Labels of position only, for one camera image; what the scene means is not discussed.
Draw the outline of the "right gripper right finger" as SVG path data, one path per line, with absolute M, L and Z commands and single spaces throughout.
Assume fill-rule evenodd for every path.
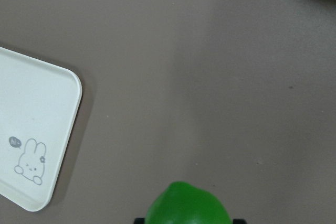
M 242 218 L 233 219 L 232 224 L 247 224 L 247 221 Z

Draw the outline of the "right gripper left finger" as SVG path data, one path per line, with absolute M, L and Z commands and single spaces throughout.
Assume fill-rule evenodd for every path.
M 145 218 L 135 218 L 133 224 L 145 224 Z

